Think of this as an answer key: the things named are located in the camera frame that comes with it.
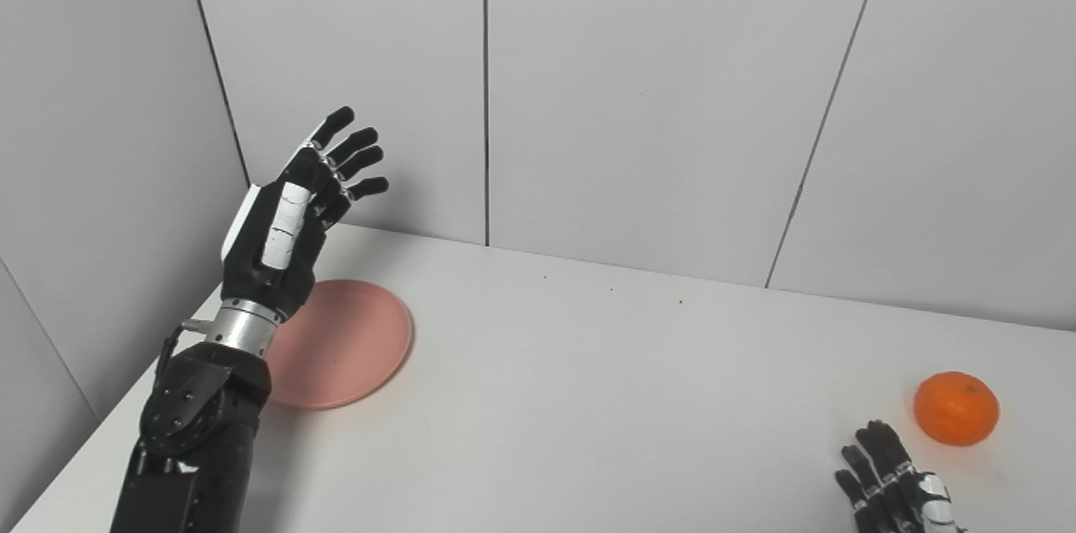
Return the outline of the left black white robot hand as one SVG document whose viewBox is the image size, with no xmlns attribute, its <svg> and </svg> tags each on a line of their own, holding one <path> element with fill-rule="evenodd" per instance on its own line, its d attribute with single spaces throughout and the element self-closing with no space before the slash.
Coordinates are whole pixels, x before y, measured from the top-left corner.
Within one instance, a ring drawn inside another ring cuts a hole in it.
<svg viewBox="0 0 1076 533">
<path fill-rule="evenodd" d="M 366 177 L 384 157 L 373 127 L 350 131 L 353 108 L 338 108 L 293 151 L 277 179 L 253 185 L 220 252 L 226 306 L 252 303 L 283 322 L 303 307 L 327 232 L 352 204 L 385 193 L 385 177 Z"/>
</svg>

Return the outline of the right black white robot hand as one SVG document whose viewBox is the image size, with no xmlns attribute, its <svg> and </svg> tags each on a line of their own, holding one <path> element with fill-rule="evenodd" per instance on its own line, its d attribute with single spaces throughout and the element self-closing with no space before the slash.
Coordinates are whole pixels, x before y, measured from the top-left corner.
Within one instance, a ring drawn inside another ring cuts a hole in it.
<svg viewBox="0 0 1076 533">
<path fill-rule="evenodd" d="M 846 467 L 834 472 L 834 479 L 856 532 L 965 532 L 942 477 L 916 467 L 888 423 L 872 420 L 854 437 L 841 448 Z"/>
</svg>

